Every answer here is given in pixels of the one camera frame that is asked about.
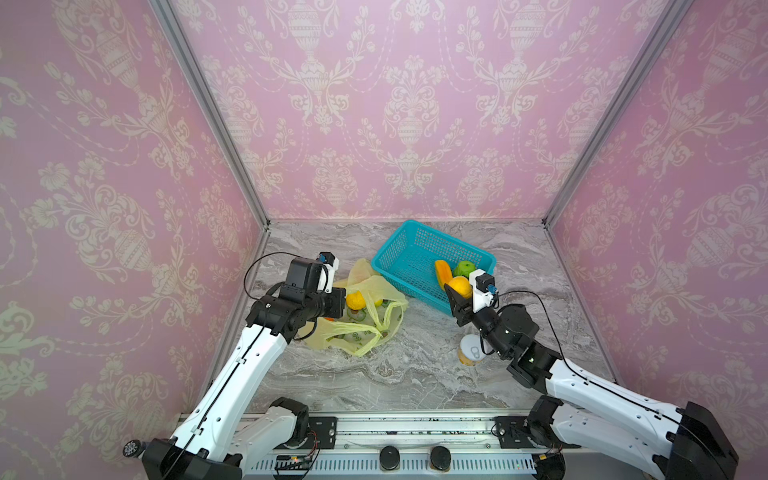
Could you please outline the yellow translucent plastic bag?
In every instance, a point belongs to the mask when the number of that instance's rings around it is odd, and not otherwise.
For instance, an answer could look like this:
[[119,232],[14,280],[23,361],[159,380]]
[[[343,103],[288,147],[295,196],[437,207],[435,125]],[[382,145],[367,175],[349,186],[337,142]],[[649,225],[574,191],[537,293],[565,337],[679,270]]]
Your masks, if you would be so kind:
[[341,318],[320,317],[317,326],[305,326],[306,345],[313,350],[335,348],[362,357],[377,346],[392,340],[403,323],[409,307],[406,296],[377,273],[366,259],[359,259],[349,275],[333,283],[348,293],[361,292],[366,307],[360,311],[347,308]]

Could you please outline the green toy apple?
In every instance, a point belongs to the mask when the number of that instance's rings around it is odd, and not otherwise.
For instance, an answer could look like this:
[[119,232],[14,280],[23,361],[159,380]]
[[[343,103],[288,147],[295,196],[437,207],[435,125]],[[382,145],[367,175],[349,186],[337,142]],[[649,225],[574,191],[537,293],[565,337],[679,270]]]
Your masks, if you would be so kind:
[[468,260],[459,261],[453,269],[453,275],[455,277],[469,278],[470,274],[477,269],[477,266]]

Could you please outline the yellow orange toy mango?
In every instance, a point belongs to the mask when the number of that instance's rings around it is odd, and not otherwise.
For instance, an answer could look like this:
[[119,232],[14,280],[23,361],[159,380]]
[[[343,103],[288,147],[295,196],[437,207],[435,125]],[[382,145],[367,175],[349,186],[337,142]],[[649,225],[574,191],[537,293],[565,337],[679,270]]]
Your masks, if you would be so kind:
[[454,278],[452,268],[445,260],[436,260],[434,267],[438,286],[443,290],[445,285]]

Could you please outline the small yellow orange toy fruit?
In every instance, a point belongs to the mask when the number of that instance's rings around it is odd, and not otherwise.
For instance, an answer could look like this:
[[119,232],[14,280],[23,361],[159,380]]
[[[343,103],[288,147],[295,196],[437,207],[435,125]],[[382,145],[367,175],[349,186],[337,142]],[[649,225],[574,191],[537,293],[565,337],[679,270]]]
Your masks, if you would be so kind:
[[453,291],[461,295],[465,299],[469,299],[473,295],[473,287],[469,280],[464,276],[453,277],[446,283],[447,287],[450,287]]

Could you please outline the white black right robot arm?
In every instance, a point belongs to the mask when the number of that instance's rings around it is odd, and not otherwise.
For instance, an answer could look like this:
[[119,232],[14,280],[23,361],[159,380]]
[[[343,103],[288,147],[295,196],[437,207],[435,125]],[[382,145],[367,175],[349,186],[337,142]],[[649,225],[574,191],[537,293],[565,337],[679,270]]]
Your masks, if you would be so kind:
[[654,479],[733,479],[739,456],[706,407],[655,400],[605,380],[535,338],[539,327],[522,304],[495,308],[487,285],[471,295],[445,285],[458,325],[473,325],[484,354],[507,361],[523,387],[539,392],[527,422],[542,447],[579,446]]

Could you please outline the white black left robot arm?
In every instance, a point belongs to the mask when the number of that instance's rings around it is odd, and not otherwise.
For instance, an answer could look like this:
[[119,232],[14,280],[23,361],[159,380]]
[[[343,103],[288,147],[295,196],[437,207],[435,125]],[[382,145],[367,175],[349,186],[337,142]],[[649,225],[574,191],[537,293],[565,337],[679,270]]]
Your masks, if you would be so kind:
[[189,417],[167,439],[127,443],[124,456],[139,457],[150,479],[240,479],[276,447],[302,445],[308,408],[298,401],[281,397],[250,426],[237,426],[299,330],[343,315],[345,291],[333,284],[338,269],[330,252],[294,257],[285,280],[252,304],[232,354]]

